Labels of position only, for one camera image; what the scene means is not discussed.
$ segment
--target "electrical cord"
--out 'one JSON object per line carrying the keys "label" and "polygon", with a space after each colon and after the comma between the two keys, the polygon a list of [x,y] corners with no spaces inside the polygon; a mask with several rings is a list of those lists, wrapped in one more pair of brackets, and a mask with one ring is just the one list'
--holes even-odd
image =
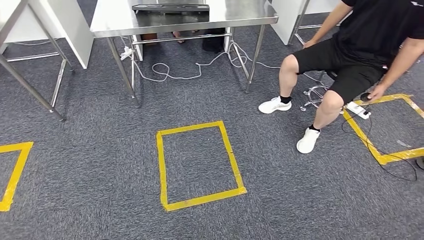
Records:
{"label": "electrical cord", "polygon": [[39,42],[39,43],[14,42],[14,44],[22,45],[22,46],[38,46],[38,45],[43,45],[43,44],[48,44],[48,43],[50,43],[50,41],[44,41],[44,42]]}
{"label": "electrical cord", "polygon": [[[122,40],[123,44],[125,45],[125,47],[128,47],[127,44],[124,41],[124,37],[121,37],[121,40]],[[253,62],[253,60],[248,56],[248,54],[236,42],[232,42],[229,45],[229,49],[233,45],[237,46],[244,53],[245,56],[241,56],[241,60],[243,61],[243,64],[246,64],[248,60],[251,61],[251,62]],[[177,76],[172,76],[172,75],[170,75],[171,68],[167,64],[165,64],[163,62],[155,63],[154,65],[151,66],[151,70],[154,73],[159,74],[159,75],[163,75],[165,77],[163,79],[152,79],[152,78],[149,78],[149,77],[147,77],[147,76],[145,76],[143,74],[143,72],[140,69],[139,65],[135,62],[135,60],[133,59],[132,56],[129,56],[129,58],[134,62],[134,65],[137,68],[138,72],[140,73],[141,77],[143,77],[144,79],[149,80],[149,81],[159,82],[160,83],[160,82],[165,82],[168,78],[170,78],[170,79],[180,79],[180,80],[190,80],[190,79],[199,78],[199,77],[202,76],[202,67],[212,65],[215,62],[215,60],[217,60],[222,55],[227,55],[228,56],[228,59],[230,60],[231,65],[233,65],[234,67],[236,67],[236,68],[242,68],[241,65],[236,65],[234,63],[234,61],[236,61],[236,60],[239,59],[238,57],[235,57],[235,58],[231,59],[231,55],[230,55],[229,52],[221,52],[218,56],[216,56],[214,59],[212,59],[212,61],[210,61],[209,63],[201,64],[201,63],[196,62],[195,64],[198,66],[199,74],[196,75],[196,76],[192,76],[192,77],[177,77]],[[280,68],[279,66],[268,66],[268,65],[266,65],[266,64],[264,64],[262,62],[257,62],[257,64],[260,64],[260,65],[262,65],[262,66],[264,66],[266,68],[269,68],[269,69],[279,69]],[[166,68],[166,71],[165,72],[160,72],[160,71],[158,71],[158,70],[155,69],[156,66],[164,66]]]}
{"label": "electrical cord", "polygon": [[[370,109],[370,106],[368,106],[367,108],[364,108],[364,111],[362,111],[361,113],[365,113],[365,112],[369,112],[368,110]],[[368,148],[368,151],[370,151],[371,152],[371,149],[370,149],[370,142],[368,141],[368,137],[366,138],[366,139],[363,139],[362,137],[360,137],[360,136],[358,136],[357,134],[355,134],[355,133],[352,133],[352,132],[348,132],[348,131],[346,131],[344,128],[343,128],[343,126],[345,125],[345,123],[347,123],[349,120],[351,120],[351,119],[354,119],[355,117],[357,117],[359,114],[356,114],[356,115],[354,115],[354,116],[352,116],[352,117],[350,117],[350,118],[348,118],[348,119],[346,119],[342,124],[341,124],[341,130],[343,131],[343,132],[345,132],[346,134],[352,134],[352,135],[354,135],[354,136],[356,136],[356,137],[358,137],[359,139],[361,139],[362,141],[364,141],[364,142],[366,142],[366,147]],[[370,134],[371,134],[371,130],[372,130],[372,128],[373,128],[373,121],[372,121],[372,119],[371,119],[371,116],[369,116],[369,130],[368,130],[368,133],[367,133],[367,135],[366,136],[369,136]],[[388,155],[388,156],[392,156],[392,157],[395,157],[395,158],[398,158],[398,159],[400,159],[400,160],[402,160],[402,161],[404,161],[404,162],[406,162],[411,168],[412,168],[412,170],[413,170],[413,173],[414,173],[414,178],[413,179],[408,179],[408,178],[404,178],[404,177],[401,177],[401,176],[398,176],[398,175],[395,175],[395,174],[393,174],[393,173],[391,173],[391,172],[389,172],[387,169],[385,169],[384,167],[383,167],[383,165],[377,160],[377,158],[375,158],[374,156],[374,159],[375,159],[375,161],[378,163],[378,165],[380,166],[380,168],[381,169],[383,169],[387,174],[389,174],[389,175],[391,175],[392,177],[395,177],[395,178],[397,178],[397,179],[401,179],[401,180],[405,180],[405,181],[409,181],[409,182],[416,182],[417,180],[418,180],[418,176],[417,176],[417,170],[415,169],[415,167],[409,162],[409,161],[407,161],[406,159],[403,159],[403,158],[401,158],[401,157],[398,157],[398,156],[395,156],[395,155],[392,155],[392,154],[388,154],[388,153],[385,153],[384,151],[382,151],[381,149],[379,149],[379,148],[377,148],[377,147],[375,147],[374,146],[374,148],[375,149],[377,149],[379,152],[381,152],[381,153],[383,153],[384,155]]]}

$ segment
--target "stainless steel table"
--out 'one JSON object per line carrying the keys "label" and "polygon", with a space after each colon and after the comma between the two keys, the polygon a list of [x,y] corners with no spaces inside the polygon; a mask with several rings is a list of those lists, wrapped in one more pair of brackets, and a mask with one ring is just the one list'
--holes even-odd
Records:
{"label": "stainless steel table", "polygon": [[[145,13],[135,14],[132,6],[138,4],[186,3],[207,4],[210,7],[209,17],[184,16],[176,14]],[[230,52],[232,46],[242,63],[247,78],[246,92],[250,90],[255,73],[256,62],[264,38],[265,25],[275,24],[278,16],[269,0],[98,0],[91,22],[91,31],[96,38],[107,38],[108,45],[122,74],[125,85],[136,106],[139,102],[135,94],[134,66],[130,82],[122,65],[120,55],[113,37],[131,36],[132,46],[137,47],[147,43],[160,43],[178,40],[225,37],[225,51]],[[240,51],[234,42],[234,27],[260,25],[260,32],[254,52],[250,71],[241,60]],[[155,34],[173,31],[189,31],[226,28],[221,35],[199,35],[190,37],[162,38],[155,40],[137,40],[136,35]]]}
{"label": "stainless steel table", "polygon": [[[11,1],[9,5],[7,6],[7,8],[4,7],[1,9],[0,14],[2,14],[2,19],[5,19],[5,21],[0,21],[0,46],[5,42],[10,31],[12,30],[13,26],[17,22],[18,18],[21,16],[26,6],[28,6],[30,11],[34,14],[35,20],[37,21],[41,29],[44,31],[44,33],[47,35],[48,39],[53,44],[54,48],[57,50],[57,53],[53,53],[53,54],[49,53],[50,55],[40,54],[40,55],[34,55],[30,57],[9,59],[9,60],[6,59],[2,54],[0,54],[0,65],[2,65],[7,71],[9,71],[9,73],[12,74],[16,78],[16,80],[18,80],[19,83],[22,84],[44,107],[46,107],[50,113],[53,113],[60,121],[64,121],[65,117],[63,117],[61,114],[58,113],[58,111],[56,111],[55,106],[56,106],[56,101],[58,99],[59,88],[62,83],[62,77],[64,75],[64,70],[66,65],[68,64],[72,71],[74,69],[72,68],[65,54],[62,52],[59,45],[56,43],[55,39],[50,35],[49,31],[46,29],[46,27],[43,25],[40,18],[37,16],[37,13],[31,7],[29,0]],[[19,74],[19,72],[9,62],[51,57],[51,56],[56,56],[56,54],[59,54],[62,57],[62,64],[60,66],[59,74],[57,76],[57,81],[56,81],[56,86],[54,88],[53,97],[51,101],[48,102],[43,96],[41,96],[41,94],[33,86],[31,86],[28,83],[27,80],[24,79],[24,77],[21,74]]]}

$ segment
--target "gray carpet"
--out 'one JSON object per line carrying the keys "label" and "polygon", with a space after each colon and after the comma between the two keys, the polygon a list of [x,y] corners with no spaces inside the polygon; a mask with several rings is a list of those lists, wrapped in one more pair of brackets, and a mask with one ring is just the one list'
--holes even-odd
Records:
{"label": "gray carpet", "polygon": [[[88,22],[95,0],[80,0]],[[259,29],[237,29],[236,41],[252,56]],[[121,48],[122,43],[116,39]],[[59,41],[78,66],[69,46]],[[11,45],[17,57],[51,51],[51,45]],[[284,46],[271,27],[265,31],[260,61],[277,66],[295,43]],[[201,41],[164,43],[146,49],[142,70],[167,63],[173,76],[194,76],[195,62],[215,54]],[[60,59],[13,64],[50,98]],[[422,63],[399,79],[387,94],[412,94],[421,108]],[[257,67],[252,92],[224,57],[193,80],[155,83],[138,79],[141,108],[132,107],[104,39],[94,41],[87,70],[66,72],[58,110],[60,123],[0,68],[0,146],[34,141],[10,211],[0,212],[2,240],[280,240],[420,239],[424,235],[424,171],[406,182],[385,173],[364,144],[341,130],[340,117],[326,128],[311,154],[295,145],[311,124],[314,109],[299,107],[302,91],[314,85],[301,76],[289,112],[263,115],[257,106],[278,94],[278,71]],[[370,136],[383,151],[424,144],[423,119],[402,101],[372,107]],[[246,194],[166,212],[160,202],[156,131],[222,120],[247,189]],[[357,120],[366,128],[368,123]],[[352,131],[348,124],[344,128]],[[220,133],[205,128],[163,138],[169,202],[234,188]],[[16,153],[0,153],[4,190]],[[412,178],[405,162],[385,166]]]}

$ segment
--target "white plug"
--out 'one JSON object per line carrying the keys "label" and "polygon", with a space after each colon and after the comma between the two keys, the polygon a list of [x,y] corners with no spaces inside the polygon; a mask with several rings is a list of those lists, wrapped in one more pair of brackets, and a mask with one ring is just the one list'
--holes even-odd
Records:
{"label": "white plug", "polygon": [[124,59],[128,58],[131,54],[133,54],[133,50],[127,46],[125,46],[124,50],[125,52],[120,54],[121,61],[123,61]]}

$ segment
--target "yellow tape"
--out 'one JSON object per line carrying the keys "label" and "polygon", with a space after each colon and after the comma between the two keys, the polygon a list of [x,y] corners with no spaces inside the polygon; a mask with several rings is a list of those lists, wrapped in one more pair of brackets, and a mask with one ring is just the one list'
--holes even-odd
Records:
{"label": "yellow tape", "polygon": [[204,128],[210,128],[210,127],[219,127],[219,122],[222,123],[222,121],[214,121],[214,122],[166,129],[166,130],[161,130],[159,132],[161,135],[177,134],[177,133],[182,133],[182,132],[187,132],[192,130],[198,130],[198,129],[204,129]]}
{"label": "yellow tape", "polygon": [[[383,96],[380,99],[378,99],[377,101],[371,102],[371,103],[364,103],[361,100],[355,101],[355,103],[358,104],[358,105],[369,105],[369,104],[378,104],[378,103],[389,102],[389,101],[393,101],[393,100],[396,100],[396,99],[403,99],[421,117],[424,118],[423,110],[421,110],[418,107],[418,105],[416,105],[411,100],[411,97],[412,97],[412,95],[406,95],[406,94],[400,93],[400,94]],[[349,115],[349,113],[346,110],[343,111],[343,117],[347,120],[349,125],[355,131],[355,133],[361,138],[361,140],[362,140],[363,144],[365,144],[365,146],[367,146],[367,141],[368,141],[369,151],[375,157],[375,159],[377,159],[377,161],[382,165],[386,165],[386,164],[388,164],[390,162],[394,162],[394,161],[400,161],[402,159],[412,159],[412,158],[424,156],[424,147],[381,155],[379,153],[379,151],[374,147],[374,145],[370,142],[370,140],[365,135],[365,133],[361,130],[359,125],[355,122],[355,120],[353,118],[351,118],[351,116]]]}
{"label": "yellow tape", "polygon": [[218,122],[219,130],[221,131],[222,140],[224,141],[226,152],[228,153],[229,162],[231,163],[232,172],[234,173],[235,182],[239,189],[244,188],[242,176],[239,172],[239,166],[237,166],[236,157],[234,156],[233,149],[231,148],[230,140],[227,135],[227,130],[225,129],[224,123],[222,121]]}
{"label": "yellow tape", "polygon": [[236,189],[232,189],[228,191],[222,191],[222,192],[218,192],[218,193],[214,193],[214,194],[210,194],[206,196],[192,198],[185,201],[179,201],[179,202],[175,202],[171,204],[166,204],[163,207],[165,208],[166,211],[170,212],[170,211],[174,211],[178,209],[183,209],[183,208],[188,208],[191,206],[209,203],[216,200],[231,198],[231,197],[234,197],[240,194],[245,194],[245,193],[247,193],[246,188],[244,187],[236,188]]}
{"label": "yellow tape", "polygon": [[[237,183],[237,188],[227,191],[222,191],[206,196],[200,196],[196,198],[192,198],[189,200],[168,203],[168,192],[167,192],[167,170],[165,165],[165,155],[164,155],[164,143],[163,143],[163,135],[182,133],[186,131],[199,130],[204,128],[211,127],[219,127],[219,130],[222,135],[222,140],[225,145],[225,149],[228,153],[228,158],[231,163],[232,172],[235,177],[235,181]],[[247,193],[245,186],[243,185],[242,176],[239,171],[239,167],[237,166],[236,158],[233,153],[233,149],[231,148],[230,140],[228,139],[227,131],[224,126],[223,121],[215,121],[209,123],[202,123],[191,126],[183,126],[172,129],[160,130],[156,134],[156,144],[157,144],[157,155],[159,161],[159,174],[160,174],[160,202],[166,211],[174,211],[182,208],[187,208],[195,205],[205,204],[208,202],[226,199],[230,197],[234,197],[240,194]]]}
{"label": "yellow tape", "polygon": [[13,196],[21,177],[22,171],[24,170],[25,162],[27,161],[30,149],[33,146],[33,142],[22,142],[17,144],[10,144],[0,146],[0,153],[20,151],[14,166],[13,172],[10,176],[9,182],[4,192],[3,199],[0,201],[0,212],[9,211],[13,203]]}
{"label": "yellow tape", "polygon": [[351,115],[348,113],[347,110],[343,111],[343,117],[347,120],[347,122],[355,131],[355,133],[358,135],[358,137],[360,137],[360,140],[363,142],[363,144],[369,147],[369,151],[371,152],[371,154],[376,158],[380,157],[381,154],[379,153],[377,148],[371,143],[367,135],[365,135],[365,133],[362,131],[359,125],[355,122],[355,120],[351,117]]}

